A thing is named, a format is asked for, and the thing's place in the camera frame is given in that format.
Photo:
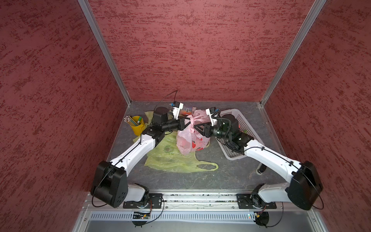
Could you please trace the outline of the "pink plastic bag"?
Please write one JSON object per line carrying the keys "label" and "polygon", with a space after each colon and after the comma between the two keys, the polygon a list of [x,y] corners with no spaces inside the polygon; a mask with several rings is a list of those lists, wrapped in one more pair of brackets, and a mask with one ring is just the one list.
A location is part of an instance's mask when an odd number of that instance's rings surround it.
{"label": "pink plastic bag", "polygon": [[[210,122],[205,110],[196,110],[192,116],[194,118],[194,126],[197,124]],[[202,150],[208,147],[210,138],[197,138],[193,127],[179,130],[177,133],[176,142],[180,153],[187,155],[191,152]]]}

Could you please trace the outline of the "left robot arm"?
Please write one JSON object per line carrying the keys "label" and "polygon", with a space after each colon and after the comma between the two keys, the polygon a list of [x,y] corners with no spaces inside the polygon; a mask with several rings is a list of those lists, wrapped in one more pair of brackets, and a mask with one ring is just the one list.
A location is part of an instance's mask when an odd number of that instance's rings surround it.
{"label": "left robot arm", "polygon": [[137,202],[147,205],[149,190],[139,184],[128,184],[127,176],[135,165],[152,151],[165,137],[166,132],[182,131],[190,123],[179,117],[184,105],[171,103],[173,119],[168,119],[168,109],[159,107],[154,110],[150,126],[139,136],[139,139],[118,157],[111,161],[102,161],[97,166],[91,187],[92,198],[97,198],[113,208],[124,202]]}

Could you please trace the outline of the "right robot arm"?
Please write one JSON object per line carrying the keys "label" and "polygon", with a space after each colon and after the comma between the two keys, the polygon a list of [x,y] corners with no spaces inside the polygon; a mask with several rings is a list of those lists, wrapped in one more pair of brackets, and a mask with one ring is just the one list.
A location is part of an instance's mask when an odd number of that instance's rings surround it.
{"label": "right robot arm", "polygon": [[210,122],[197,124],[194,129],[204,137],[221,138],[231,151],[257,160],[285,180],[280,184],[259,184],[250,195],[254,208],[264,208],[271,202],[291,202],[302,210],[314,207],[323,185],[311,162],[290,159],[264,146],[242,132],[233,115],[220,116],[216,112],[210,118]]}

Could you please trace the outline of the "green plastic bag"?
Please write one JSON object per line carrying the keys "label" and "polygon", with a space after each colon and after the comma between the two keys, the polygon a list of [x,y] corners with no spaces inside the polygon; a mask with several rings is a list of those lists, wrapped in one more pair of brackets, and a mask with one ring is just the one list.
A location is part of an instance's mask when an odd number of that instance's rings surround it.
{"label": "green plastic bag", "polygon": [[159,145],[147,154],[146,167],[172,173],[208,172],[218,169],[216,163],[198,160],[196,151],[187,155],[181,154],[176,145],[177,133],[166,133]]}

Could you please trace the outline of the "crayon box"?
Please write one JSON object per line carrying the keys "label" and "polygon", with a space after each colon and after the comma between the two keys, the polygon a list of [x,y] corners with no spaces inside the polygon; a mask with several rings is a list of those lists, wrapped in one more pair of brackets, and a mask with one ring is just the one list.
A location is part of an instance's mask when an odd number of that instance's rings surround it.
{"label": "crayon box", "polygon": [[196,110],[197,110],[196,107],[186,107],[186,106],[184,106],[180,110],[180,114],[181,115],[193,115]]}

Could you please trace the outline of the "white plastic basket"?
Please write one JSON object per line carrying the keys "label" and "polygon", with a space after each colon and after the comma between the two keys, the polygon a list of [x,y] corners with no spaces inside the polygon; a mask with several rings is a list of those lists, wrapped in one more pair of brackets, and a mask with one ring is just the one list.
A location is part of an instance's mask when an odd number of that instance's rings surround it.
{"label": "white plastic basket", "polygon": [[[255,140],[257,140],[259,143],[261,143],[262,145],[264,145],[264,143],[261,140],[261,138],[258,136],[258,134],[256,133],[256,131],[253,129],[253,127],[251,126],[251,124],[247,121],[247,119],[244,117],[244,115],[241,113],[240,110],[238,110],[238,109],[224,110],[224,111],[221,111],[220,115],[221,116],[233,115],[235,117],[235,119],[238,121],[239,130],[241,132],[244,132],[245,134],[248,134],[248,135],[252,136]],[[231,151],[224,144],[224,140],[222,138],[217,138],[217,142],[218,142],[219,146],[221,147],[221,149],[222,149],[225,157],[228,160],[239,160],[239,159],[242,159],[242,158],[246,158],[246,156],[244,156],[242,154],[239,154],[239,153],[236,153],[236,152]]]}

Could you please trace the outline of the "yellow pencil cup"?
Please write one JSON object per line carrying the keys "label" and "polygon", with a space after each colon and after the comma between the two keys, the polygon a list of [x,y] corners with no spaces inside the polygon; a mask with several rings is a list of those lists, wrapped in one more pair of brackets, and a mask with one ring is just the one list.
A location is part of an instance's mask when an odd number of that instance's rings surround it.
{"label": "yellow pencil cup", "polygon": [[124,121],[130,125],[136,136],[140,136],[146,128],[143,117],[141,116],[125,116]]}

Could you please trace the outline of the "black white marker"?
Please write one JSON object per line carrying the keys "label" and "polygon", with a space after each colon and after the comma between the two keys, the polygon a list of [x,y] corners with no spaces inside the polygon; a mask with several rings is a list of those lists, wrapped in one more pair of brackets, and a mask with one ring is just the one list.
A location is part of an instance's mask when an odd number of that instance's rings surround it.
{"label": "black white marker", "polygon": [[256,169],[256,173],[258,175],[262,175],[266,171],[266,169],[267,169],[267,166],[264,165],[264,164],[262,164],[262,163],[260,163],[259,166]]}

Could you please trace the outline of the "aluminium front rail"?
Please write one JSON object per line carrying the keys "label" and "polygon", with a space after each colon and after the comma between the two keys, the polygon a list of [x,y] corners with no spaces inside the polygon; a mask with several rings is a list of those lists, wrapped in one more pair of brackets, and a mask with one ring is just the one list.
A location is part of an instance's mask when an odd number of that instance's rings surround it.
{"label": "aluminium front rail", "polygon": [[139,211],[139,212],[173,212],[173,211],[299,211],[302,209],[289,202],[267,203],[262,208],[256,208],[250,200],[252,190],[217,190],[217,189],[196,189],[196,190],[152,190],[149,193],[150,202],[144,206],[138,203],[121,203],[116,208],[104,205],[104,202],[96,197],[87,195],[82,209],[84,211]]}

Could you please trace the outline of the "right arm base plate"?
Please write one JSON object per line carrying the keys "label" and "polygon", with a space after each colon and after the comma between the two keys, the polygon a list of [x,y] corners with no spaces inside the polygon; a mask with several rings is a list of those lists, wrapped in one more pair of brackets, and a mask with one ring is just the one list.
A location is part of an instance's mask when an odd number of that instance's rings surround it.
{"label": "right arm base plate", "polygon": [[264,210],[264,209],[276,209],[276,203],[264,202],[258,195],[251,196],[251,194],[236,194],[237,203],[239,209],[253,209],[253,210]]}

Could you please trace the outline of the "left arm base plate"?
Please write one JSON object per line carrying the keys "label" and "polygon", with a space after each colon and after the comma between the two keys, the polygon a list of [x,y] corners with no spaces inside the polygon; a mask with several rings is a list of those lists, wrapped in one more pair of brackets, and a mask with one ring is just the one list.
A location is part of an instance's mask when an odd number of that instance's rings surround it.
{"label": "left arm base plate", "polygon": [[124,209],[138,209],[138,210],[150,210],[160,209],[164,205],[163,194],[161,193],[149,193],[145,194],[143,199],[139,202],[124,202]]}

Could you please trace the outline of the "left aluminium corner post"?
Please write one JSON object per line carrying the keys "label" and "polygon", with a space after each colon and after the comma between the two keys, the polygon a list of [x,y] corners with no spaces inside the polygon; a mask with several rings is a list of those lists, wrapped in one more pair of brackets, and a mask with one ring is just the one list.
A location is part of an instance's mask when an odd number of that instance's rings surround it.
{"label": "left aluminium corner post", "polygon": [[108,48],[108,45],[103,37],[103,34],[99,28],[99,25],[96,21],[96,18],[93,14],[93,11],[92,11],[92,8],[89,4],[89,2],[87,0],[78,0],[78,3],[83,11],[83,14],[93,32],[93,35],[96,39],[96,41],[98,42],[98,45],[103,53],[103,56],[111,70],[111,73],[113,74],[114,76],[114,79],[126,101],[126,104],[128,107],[130,107],[131,105],[131,102],[132,102],[132,99],[131,97],[129,96],[129,93],[128,93],[128,90],[127,88],[125,87],[125,84],[121,78],[121,75],[119,73],[119,70],[115,64],[115,61],[112,57],[112,54]]}

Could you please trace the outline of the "aluminium corner post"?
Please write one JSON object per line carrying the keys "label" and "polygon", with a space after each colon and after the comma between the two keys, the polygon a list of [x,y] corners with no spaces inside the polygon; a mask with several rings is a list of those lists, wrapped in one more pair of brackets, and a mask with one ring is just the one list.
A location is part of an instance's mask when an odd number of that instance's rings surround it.
{"label": "aluminium corner post", "polygon": [[268,99],[272,95],[275,87],[279,83],[280,79],[282,78],[287,67],[289,66],[295,54],[297,53],[299,47],[301,46],[302,42],[304,41],[306,35],[308,34],[309,30],[311,29],[312,25],[314,24],[315,20],[317,19],[319,13],[321,12],[326,2],[327,2],[326,0],[314,1],[298,33],[296,34],[290,48],[288,49],[283,61],[281,62],[277,72],[275,73],[269,87],[267,88],[265,94],[263,95],[260,101],[260,105],[262,108],[264,108],[264,106],[268,102]]}
{"label": "aluminium corner post", "polygon": [[103,34],[99,28],[99,25],[96,21],[96,18],[93,14],[93,11],[92,11],[92,8],[89,4],[89,2],[87,0],[78,0],[78,3],[83,11],[83,14],[93,32],[93,35],[96,39],[96,41],[98,42],[98,45],[103,53],[103,56],[111,70],[111,73],[113,74],[114,76],[114,79],[126,101],[126,104],[128,107],[130,107],[131,105],[131,102],[132,102],[132,99],[131,97],[129,96],[129,93],[128,93],[128,90],[127,88],[125,87],[125,84],[121,78],[121,75],[119,73],[119,70],[115,64],[115,61],[112,57],[112,54],[108,48],[108,45],[103,37]]}

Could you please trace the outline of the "right aluminium corner post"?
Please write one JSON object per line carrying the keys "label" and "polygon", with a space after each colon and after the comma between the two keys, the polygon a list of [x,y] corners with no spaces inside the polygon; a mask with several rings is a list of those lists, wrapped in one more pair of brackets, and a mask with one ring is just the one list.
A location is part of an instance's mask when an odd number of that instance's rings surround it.
{"label": "right aluminium corner post", "polygon": [[295,54],[297,53],[299,47],[301,46],[302,42],[304,41],[306,35],[308,34],[309,30],[311,29],[312,25],[314,24],[315,20],[317,19],[319,13],[321,12],[326,2],[327,2],[326,0],[314,1],[298,33],[296,34],[290,48],[288,49],[283,61],[281,62],[277,72],[275,73],[269,87],[267,88],[265,94],[263,95],[260,101],[260,105],[262,108],[264,108],[264,106],[268,102],[268,99],[272,95],[275,87],[279,83],[280,79],[282,78],[287,67],[289,66]]}

